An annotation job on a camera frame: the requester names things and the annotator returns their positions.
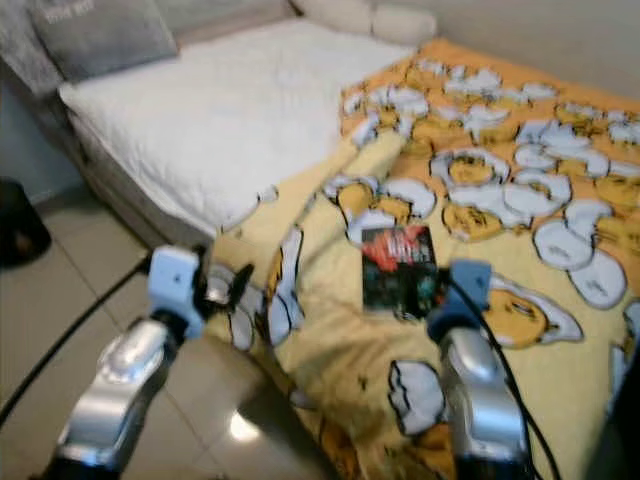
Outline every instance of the tiled floor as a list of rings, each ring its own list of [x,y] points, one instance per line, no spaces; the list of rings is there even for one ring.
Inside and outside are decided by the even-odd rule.
[[[54,237],[51,249],[30,265],[0,273],[4,399],[64,328],[145,251],[91,199],[44,220]],[[74,402],[94,375],[100,351],[145,312],[145,286],[140,276],[115,295],[28,392],[0,434],[0,478],[24,480],[46,465]],[[265,382],[231,348],[205,339],[187,343],[149,411],[124,478],[335,478],[284,399]],[[239,441],[232,425],[244,425],[237,409],[245,404],[261,427],[251,424],[257,430],[250,429],[252,435]]]

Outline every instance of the book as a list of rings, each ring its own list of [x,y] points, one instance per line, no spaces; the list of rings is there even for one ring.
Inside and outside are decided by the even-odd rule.
[[[435,252],[426,225],[373,228],[362,232],[364,309],[420,319],[438,293]]]

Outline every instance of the white bed sheet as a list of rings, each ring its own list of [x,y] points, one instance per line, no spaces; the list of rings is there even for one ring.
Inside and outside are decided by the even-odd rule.
[[[214,235],[326,158],[342,88],[410,53],[292,19],[60,95],[154,203]]]

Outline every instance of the black cable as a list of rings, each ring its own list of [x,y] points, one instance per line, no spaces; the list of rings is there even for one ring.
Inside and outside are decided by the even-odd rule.
[[[545,456],[547,457],[547,460],[549,462],[549,466],[551,467],[551,473],[553,475],[553,478],[555,480],[562,480],[562,477],[560,476],[560,470],[558,468],[558,464],[556,463],[556,459],[553,455],[553,452],[551,451],[551,448],[549,447],[549,444],[547,443],[547,440],[545,439],[544,434],[542,433],[542,430],[540,430],[540,427],[538,426],[537,422],[533,418],[533,415],[531,415],[531,412],[527,408],[526,404],[524,403],[524,400],[522,399],[522,396],[520,395],[520,390],[518,388],[516,378],[513,374],[513,371],[511,370],[511,366],[509,365],[509,361],[507,360],[507,357],[502,351],[502,346],[496,339],[495,335],[493,334],[493,331],[491,330],[491,327],[489,326],[487,321],[484,319],[484,315],[482,314],[478,306],[471,299],[471,297],[469,297],[469,294],[455,280],[449,278],[448,281],[449,281],[449,284],[462,297],[462,300],[465,302],[467,307],[469,307],[469,309],[471,309],[473,314],[477,317],[478,321],[482,325],[482,328],[487,332],[487,336],[489,337],[489,343],[491,344],[491,347],[498,354],[498,358],[500,359],[500,362],[502,363],[502,366],[505,370],[505,374],[507,376],[507,386],[511,390],[511,393],[513,394],[513,397],[516,403],[518,404],[518,408],[520,408],[523,416],[525,417],[526,422],[531,426],[531,428],[533,429],[533,433],[538,438],[538,441],[540,442],[540,446],[542,447],[542,450],[544,451]],[[531,466],[532,466],[533,472],[539,476],[539,473],[535,470],[535,467],[533,466],[531,439],[529,438],[528,429],[527,429],[525,438],[527,441],[527,450],[529,451],[530,461],[532,462]]]
[[[84,323],[93,315],[93,313],[100,308],[104,302],[109,300],[109,298],[120,290],[124,284],[126,284],[129,280],[131,280],[136,274],[141,272],[146,272],[149,270],[149,265],[151,262],[151,254],[147,255],[144,259],[136,264],[134,268],[132,268],[127,274],[125,274],[118,282],[115,283],[109,290],[107,290],[104,294],[102,294],[98,299],[93,302],[93,304],[85,310],[85,312],[78,317],[78,319],[73,322],[69,328],[56,340],[56,342],[47,350],[44,356],[38,361],[38,363],[31,369],[29,374],[22,380],[18,388],[13,392],[11,398],[7,400],[7,402],[2,407],[2,411],[0,411],[0,430],[6,423],[9,415],[15,409],[16,405],[20,402],[26,391],[29,389],[31,384],[38,378],[38,376],[42,373],[42,370],[49,364],[51,359],[58,353],[58,351],[64,346],[65,343],[71,338],[71,336],[82,326]]]

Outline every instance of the cartoon print blanket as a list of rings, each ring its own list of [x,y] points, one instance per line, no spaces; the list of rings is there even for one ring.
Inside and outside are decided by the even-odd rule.
[[[255,271],[210,333],[260,361],[345,479],[455,478],[425,325],[362,308],[362,230],[428,224],[440,266],[492,264],[486,319],[581,478],[640,329],[640,103],[443,40],[343,100],[335,154],[216,241],[214,279]]]

